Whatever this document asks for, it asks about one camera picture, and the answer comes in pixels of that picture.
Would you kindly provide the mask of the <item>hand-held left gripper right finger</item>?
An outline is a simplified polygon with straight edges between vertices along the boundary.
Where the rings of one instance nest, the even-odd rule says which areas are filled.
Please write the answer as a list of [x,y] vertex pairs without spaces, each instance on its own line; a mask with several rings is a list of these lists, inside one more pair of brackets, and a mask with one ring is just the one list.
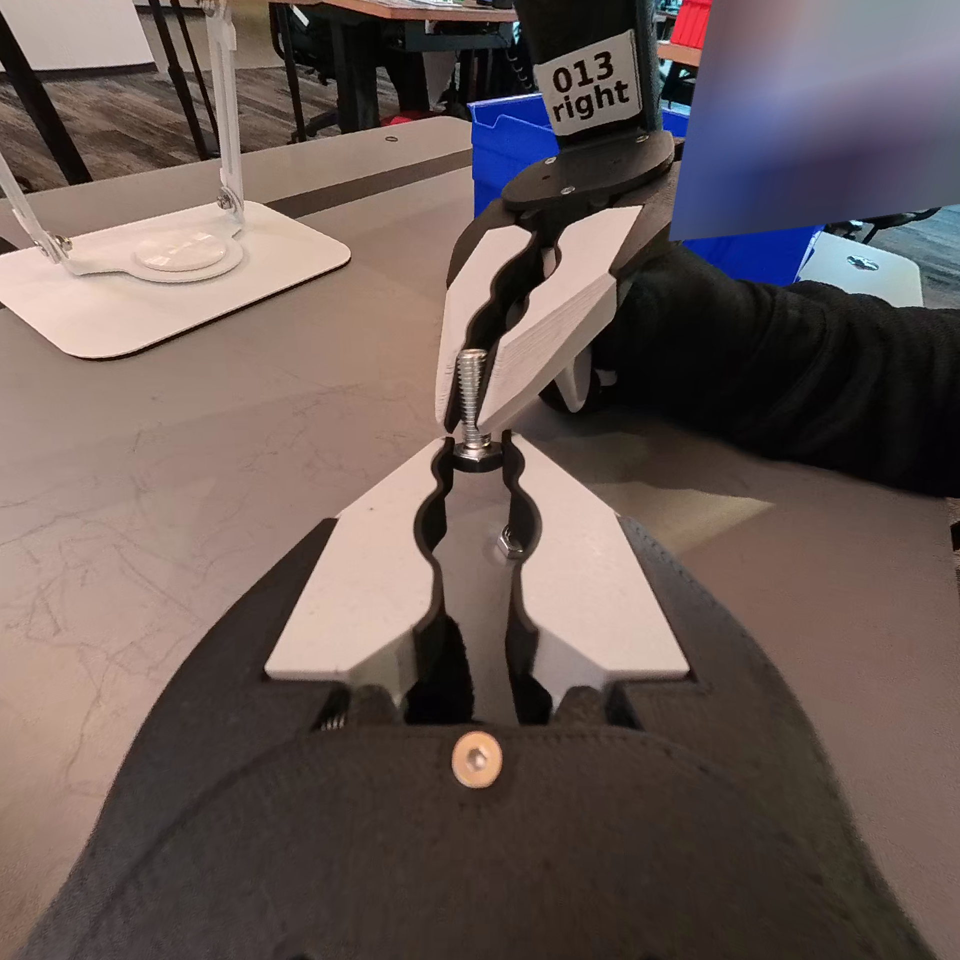
[[619,515],[518,433],[502,436],[512,560],[505,654],[520,724],[571,690],[682,682],[690,664]]

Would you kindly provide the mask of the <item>person's right hand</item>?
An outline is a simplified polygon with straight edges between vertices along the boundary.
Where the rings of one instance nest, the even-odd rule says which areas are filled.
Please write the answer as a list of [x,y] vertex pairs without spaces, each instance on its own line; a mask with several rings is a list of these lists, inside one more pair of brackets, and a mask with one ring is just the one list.
[[735,398],[770,324],[776,288],[730,278],[682,245],[647,261],[594,340],[588,400],[656,414],[733,442]]

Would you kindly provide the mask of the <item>red plastic bin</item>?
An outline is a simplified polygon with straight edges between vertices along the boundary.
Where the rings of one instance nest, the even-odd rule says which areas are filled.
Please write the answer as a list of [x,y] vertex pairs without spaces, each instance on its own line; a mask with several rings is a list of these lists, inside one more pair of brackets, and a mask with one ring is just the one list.
[[669,42],[689,49],[702,50],[712,7],[712,0],[679,1]]

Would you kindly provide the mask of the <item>black metal table legs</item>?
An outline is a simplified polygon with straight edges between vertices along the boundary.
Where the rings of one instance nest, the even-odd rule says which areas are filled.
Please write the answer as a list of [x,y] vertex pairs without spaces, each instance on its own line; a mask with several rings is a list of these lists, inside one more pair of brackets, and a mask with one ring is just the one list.
[[[167,73],[187,121],[198,158],[201,161],[217,159],[219,157],[217,123],[213,116],[213,107],[196,51],[186,26],[184,8],[178,1],[170,2],[168,6],[163,6],[159,1],[149,1],[148,8],[167,59]],[[186,45],[198,84],[198,91],[206,107],[211,133],[207,133],[203,129],[198,118],[186,74],[180,65],[177,50],[166,22],[166,13],[169,10],[175,16]],[[61,174],[63,174],[66,183],[69,186],[90,183],[92,176],[86,163],[5,17],[1,18],[1,55],[2,64],[6,67],[6,77],[36,127],[48,152]]]

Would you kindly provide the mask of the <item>person's right forearm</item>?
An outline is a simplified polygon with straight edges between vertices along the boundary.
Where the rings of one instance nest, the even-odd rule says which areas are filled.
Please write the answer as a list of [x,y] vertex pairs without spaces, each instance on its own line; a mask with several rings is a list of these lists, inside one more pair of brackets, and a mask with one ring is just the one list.
[[907,493],[959,495],[959,313],[822,283],[733,281],[725,442]]

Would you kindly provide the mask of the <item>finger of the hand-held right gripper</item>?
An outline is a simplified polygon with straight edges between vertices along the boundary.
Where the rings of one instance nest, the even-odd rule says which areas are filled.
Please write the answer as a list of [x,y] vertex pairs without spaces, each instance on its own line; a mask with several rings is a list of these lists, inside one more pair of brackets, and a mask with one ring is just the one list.
[[642,209],[606,208],[559,234],[558,264],[498,342],[477,418],[480,429],[509,426],[612,321],[618,282],[611,268]]
[[457,358],[482,350],[494,359],[507,332],[511,308],[544,278],[540,241],[521,226],[487,231],[448,283],[442,312],[435,388],[439,426],[452,433],[461,422]]

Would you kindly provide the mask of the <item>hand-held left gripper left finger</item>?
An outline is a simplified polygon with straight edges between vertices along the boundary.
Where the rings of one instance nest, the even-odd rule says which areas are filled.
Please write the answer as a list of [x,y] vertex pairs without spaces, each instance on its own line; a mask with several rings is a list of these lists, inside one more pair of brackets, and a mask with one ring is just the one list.
[[265,663],[276,681],[386,690],[396,706],[430,668],[442,630],[434,549],[447,532],[452,438],[436,438],[332,520]]

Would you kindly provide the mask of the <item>silver bolt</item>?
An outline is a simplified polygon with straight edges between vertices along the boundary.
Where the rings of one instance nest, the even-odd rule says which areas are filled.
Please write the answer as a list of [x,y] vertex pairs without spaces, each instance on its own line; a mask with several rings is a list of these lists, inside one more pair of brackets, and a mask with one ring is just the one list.
[[486,474],[502,467],[502,443],[478,427],[481,405],[480,388],[486,367],[483,349],[463,349],[457,356],[456,377],[461,438],[453,447],[454,468],[466,474]]

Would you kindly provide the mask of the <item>blue plastic bin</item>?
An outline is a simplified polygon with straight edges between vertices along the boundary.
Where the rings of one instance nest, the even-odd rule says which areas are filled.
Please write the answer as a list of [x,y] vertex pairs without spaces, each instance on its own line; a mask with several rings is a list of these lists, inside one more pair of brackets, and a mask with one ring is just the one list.
[[[469,105],[474,215],[516,175],[557,154],[543,97],[531,93]],[[687,240],[683,246],[735,280],[788,285],[811,257],[822,225]]]

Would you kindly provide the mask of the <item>white stand with clear arms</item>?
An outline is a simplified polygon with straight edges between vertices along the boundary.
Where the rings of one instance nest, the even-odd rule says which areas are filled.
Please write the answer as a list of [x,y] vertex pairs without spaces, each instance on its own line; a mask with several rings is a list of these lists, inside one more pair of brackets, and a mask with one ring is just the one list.
[[64,354],[138,354],[351,259],[341,242],[245,199],[232,12],[200,6],[221,152],[215,202],[68,238],[42,226],[1,158],[3,192],[31,241],[2,254],[2,304]]

